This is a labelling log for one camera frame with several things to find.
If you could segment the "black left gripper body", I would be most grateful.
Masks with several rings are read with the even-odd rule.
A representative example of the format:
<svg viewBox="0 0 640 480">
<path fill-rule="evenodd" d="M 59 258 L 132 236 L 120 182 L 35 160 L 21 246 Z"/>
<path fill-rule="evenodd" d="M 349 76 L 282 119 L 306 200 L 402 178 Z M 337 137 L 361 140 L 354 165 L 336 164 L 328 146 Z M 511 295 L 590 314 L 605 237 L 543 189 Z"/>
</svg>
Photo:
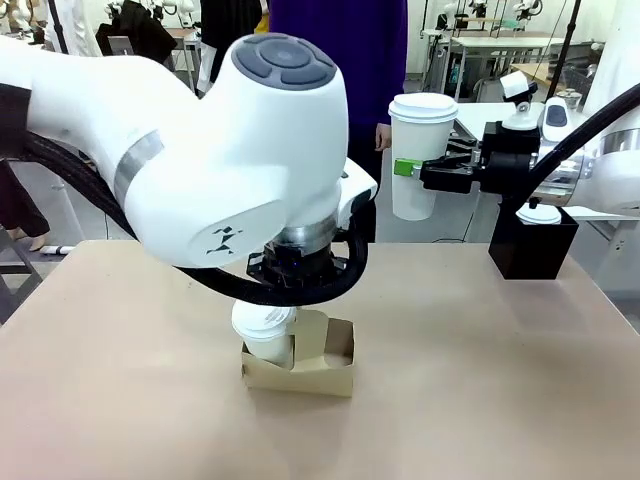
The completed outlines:
<svg viewBox="0 0 640 480">
<path fill-rule="evenodd" d="M 249 255 L 247 275 L 253 280 L 247 290 L 330 290 L 344 293 L 351 289 L 347 259 L 337 257 L 332 242 L 314 252 L 301 247 L 270 243 Z"/>
</svg>

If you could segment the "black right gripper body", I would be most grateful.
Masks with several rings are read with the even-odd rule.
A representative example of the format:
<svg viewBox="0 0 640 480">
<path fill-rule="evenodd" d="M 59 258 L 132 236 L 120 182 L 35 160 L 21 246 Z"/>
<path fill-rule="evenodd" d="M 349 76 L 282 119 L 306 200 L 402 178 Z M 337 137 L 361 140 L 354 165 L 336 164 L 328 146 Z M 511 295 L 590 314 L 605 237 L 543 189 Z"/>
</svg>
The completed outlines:
<svg viewBox="0 0 640 480">
<path fill-rule="evenodd" d="M 481 191 L 510 196 L 529 175 L 539 153 L 540 129 L 511 130 L 502 121 L 487 122 L 481 139 Z"/>
</svg>

